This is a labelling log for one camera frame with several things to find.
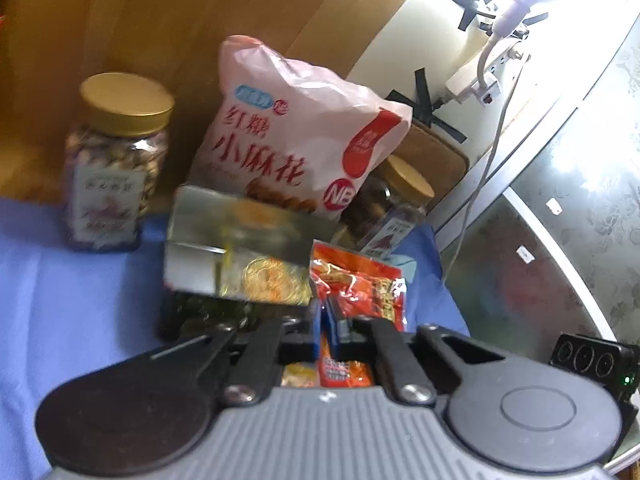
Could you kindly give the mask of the red snack packet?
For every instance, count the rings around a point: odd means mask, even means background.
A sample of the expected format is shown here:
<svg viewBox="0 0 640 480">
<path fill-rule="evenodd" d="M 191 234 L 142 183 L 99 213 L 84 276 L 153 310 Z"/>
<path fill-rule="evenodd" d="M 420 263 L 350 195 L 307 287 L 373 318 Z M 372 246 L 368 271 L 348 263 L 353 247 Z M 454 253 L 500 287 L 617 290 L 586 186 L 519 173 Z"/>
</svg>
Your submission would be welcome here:
<svg viewBox="0 0 640 480">
<path fill-rule="evenodd" d="M 323 304 L 329 295 L 339 296 L 343 313 L 385 318 L 401 332 L 406 329 L 406 281 L 397 266 L 360 252 L 316 240 L 311 249 L 310 277 L 321 302 L 321 347 L 318 361 L 320 385 L 360 388 L 373 385 L 370 366 L 359 361 L 339 361 L 331 356 L 323 330 Z"/>
</svg>

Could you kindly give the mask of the dark open snack box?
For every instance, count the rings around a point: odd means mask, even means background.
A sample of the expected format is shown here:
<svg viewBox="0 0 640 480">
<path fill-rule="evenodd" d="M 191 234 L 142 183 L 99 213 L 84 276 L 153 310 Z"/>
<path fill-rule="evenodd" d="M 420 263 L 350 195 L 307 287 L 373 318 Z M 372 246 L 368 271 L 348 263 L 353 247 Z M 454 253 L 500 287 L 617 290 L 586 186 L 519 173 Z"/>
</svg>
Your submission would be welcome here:
<svg viewBox="0 0 640 480">
<path fill-rule="evenodd" d="M 335 221 L 180 186 L 165 243 L 160 336 L 175 340 L 218 324 L 249 332 L 270 318 L 312 324 L 312 246 L 342 232 Z"/>
</svg>

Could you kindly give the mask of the right nut jar gold lid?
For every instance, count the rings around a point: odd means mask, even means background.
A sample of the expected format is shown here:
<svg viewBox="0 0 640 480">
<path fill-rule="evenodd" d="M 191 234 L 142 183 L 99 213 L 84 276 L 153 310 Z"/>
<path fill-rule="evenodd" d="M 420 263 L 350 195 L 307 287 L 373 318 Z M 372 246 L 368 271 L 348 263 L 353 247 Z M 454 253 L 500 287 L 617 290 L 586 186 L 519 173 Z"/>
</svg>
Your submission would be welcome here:
<svg viewBox="0 0 640 480">
<path fill-rule="evenodd" d="M 358 252 L 384 259 L 420 226 L 434 197 L 418 170 L 390 155 L 368 175 L 341 222 Z"/>
</svg>

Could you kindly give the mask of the nut jar gold lid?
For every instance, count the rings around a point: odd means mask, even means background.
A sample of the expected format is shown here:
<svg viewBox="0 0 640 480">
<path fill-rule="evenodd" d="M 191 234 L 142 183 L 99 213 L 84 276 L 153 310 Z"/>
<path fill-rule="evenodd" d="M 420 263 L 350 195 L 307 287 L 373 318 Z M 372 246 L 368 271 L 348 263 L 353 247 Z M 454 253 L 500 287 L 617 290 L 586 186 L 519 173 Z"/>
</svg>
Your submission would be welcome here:
<svg viewBox="0 0 640 480">
<path fill-rule="evenodd" d="M 93 252 L 137 248 L 168 151 L 174 98 L 153 79 L 117 72 L 88 77 L 79 96 L 65 142 L 68 240 Z"/>
<path fill-rule="evenodd" d="M 368 175 L 341 222 L 358 252 L 384 259 L 420 226 L 434 197 L 418 170 L 390 155 Z"/>
</svg>

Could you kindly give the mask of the brown wooden board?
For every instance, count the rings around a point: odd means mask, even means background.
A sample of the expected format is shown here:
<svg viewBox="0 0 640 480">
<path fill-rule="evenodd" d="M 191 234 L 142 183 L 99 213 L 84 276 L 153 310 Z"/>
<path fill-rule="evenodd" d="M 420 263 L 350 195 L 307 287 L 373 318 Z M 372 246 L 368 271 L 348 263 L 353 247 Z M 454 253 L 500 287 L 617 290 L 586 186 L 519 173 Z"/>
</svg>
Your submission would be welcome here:
<svg viewBox="0 0 640 480">
<path fill-rule="evenodd" d="M 431 185 L 433 208 L 465 176 L 469 159 L 458 148 L 442 140 L 430 128 L 414 122 L 393 154 L 402 158 Z"/>
</svg>

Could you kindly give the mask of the pink twisted dough snack bag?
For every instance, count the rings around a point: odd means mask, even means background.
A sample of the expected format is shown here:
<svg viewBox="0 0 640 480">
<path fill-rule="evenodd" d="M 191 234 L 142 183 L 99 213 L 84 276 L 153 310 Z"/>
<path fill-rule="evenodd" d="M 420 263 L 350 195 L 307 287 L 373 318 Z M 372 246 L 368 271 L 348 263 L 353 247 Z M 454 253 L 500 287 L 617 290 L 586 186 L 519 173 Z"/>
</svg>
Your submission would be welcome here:
<svg viewBox="0 0 640 480">
<path fill-rule="evenodd" d="M 331 220 L 412 121 L 410 106 L 249 36 L 222 43 L 219 83 L 189 183 Z"/>
</svg>

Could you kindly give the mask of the blue patterned tablecloth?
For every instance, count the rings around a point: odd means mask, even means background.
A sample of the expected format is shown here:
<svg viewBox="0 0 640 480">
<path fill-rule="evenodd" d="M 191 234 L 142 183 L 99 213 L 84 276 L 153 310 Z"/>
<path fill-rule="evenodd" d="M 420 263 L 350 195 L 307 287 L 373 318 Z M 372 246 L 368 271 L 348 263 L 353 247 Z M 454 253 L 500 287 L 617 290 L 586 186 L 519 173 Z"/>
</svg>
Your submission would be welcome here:
<svg viewBox="0 0 640 480">
<path fill-rule="evenodd" d="M 146 218 L 133 252 L 75 252 L 60 208 L 2 200 L 2 478 L 49 472 L 34 429 L 48 392 L 160 345 L 167 223 Z"/>
</svg>

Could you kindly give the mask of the white power strip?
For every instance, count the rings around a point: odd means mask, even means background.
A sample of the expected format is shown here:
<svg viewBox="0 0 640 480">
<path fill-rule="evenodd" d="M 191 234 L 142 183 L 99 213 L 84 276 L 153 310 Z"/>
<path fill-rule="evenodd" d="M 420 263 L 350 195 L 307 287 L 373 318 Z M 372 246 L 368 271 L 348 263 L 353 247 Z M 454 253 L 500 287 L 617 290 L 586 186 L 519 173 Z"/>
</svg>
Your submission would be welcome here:
<svg viewBox="0 0 640 480">
<path fill-rule="evenodd" d="M 480 53 L 446 81 L 446 98 L 462 104 L 474 96 L 480 105 L 491 105 L 501 93 L 496 71 L 510 60 L 521 61 L 523 58 L 523 40 L 490 37 Z"/>
</svg>

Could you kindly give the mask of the left nut jar gold lid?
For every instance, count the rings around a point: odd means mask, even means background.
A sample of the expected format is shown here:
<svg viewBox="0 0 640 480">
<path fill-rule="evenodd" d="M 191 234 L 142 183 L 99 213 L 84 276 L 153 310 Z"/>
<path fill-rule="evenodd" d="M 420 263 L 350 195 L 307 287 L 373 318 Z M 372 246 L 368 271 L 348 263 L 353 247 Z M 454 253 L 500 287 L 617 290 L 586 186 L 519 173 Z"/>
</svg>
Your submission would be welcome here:
<svg viewBox="0 0 640 480">
<path fill-rule="evenodd" d="M 137 248 L 168 151 L 174 98 L 153 79 L 117 72 L 88 77 L 79 96 L 65 142 L 68 240 L 93 252 Z"/>
</svg>

